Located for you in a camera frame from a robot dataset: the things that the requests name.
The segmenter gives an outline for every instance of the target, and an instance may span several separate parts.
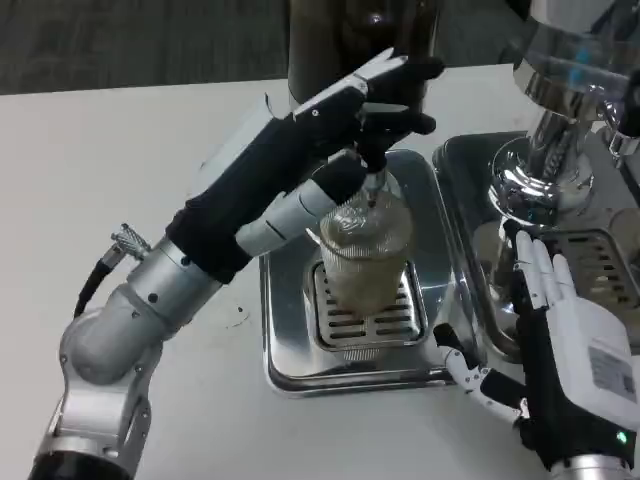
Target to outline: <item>sticker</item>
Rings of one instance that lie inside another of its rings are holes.
[[[589,347],[591,373],[597,387],[636,402],[631,365],[595,347]]]

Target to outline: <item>floor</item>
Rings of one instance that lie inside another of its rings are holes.
[[[283,0],[0,0],[0,93],[286,76]],[[445,0],[439,55],[497,63],[504,0]]]

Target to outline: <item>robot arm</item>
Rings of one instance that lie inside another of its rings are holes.
[[[346,153],[300,185],[317,161],[366,141],[372,124],[395,139],[435,128],[406,107],[366,103],[378,87],[424,82],[443,69],[392,54],[386,50],[285,118],[274,117],[265,99],[203,166],[199,191],[155,247],[128,227],[115,236],[63,335],[65,391],[31,480],[131,480],[151,423],[148,388],[163,342],[253,257],[300,235],[361,188],[366,170]],[[83,313],[125,253],[140,264],[102,309]]]
[[[526,386],[468,369],[464,352],[451,347],[453,330],[440,325],[434,330],[447,368],[472,398],[518,428],[554,477],[631,478],[640,410],[624,325],[577,295],[562,255],[552,260],[515,222],[505,230],[517,255],[512,299]]]

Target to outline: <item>drip tray grate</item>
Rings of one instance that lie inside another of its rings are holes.
[[[424,335],[410,269],[402,273],[396,302],[381,312],[354,316],[343,310],[331,294],[322,262],[313,266],[316,320],[320,342],[330,350],[413,345]]]
[[[552,231],[541,236],[553,256],[569,262],[578,295],[621,315],[640,304],[613,238],[604,230]]]

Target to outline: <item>white table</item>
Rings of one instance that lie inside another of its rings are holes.
[[[128,221],[158,240],[264,91],[287,104],[284,80],[0,97],[2,478],[28,475],[63,389],[60,335],[110,232]],[[427,105],[438,129],[404,142],[425,158],[454,135],[526,129],[533,109],[508,66],[447,71]],[[165,345],[138,479],[545,478],[459,390],[286,399],[266,383],[261,341],[254,261]]]

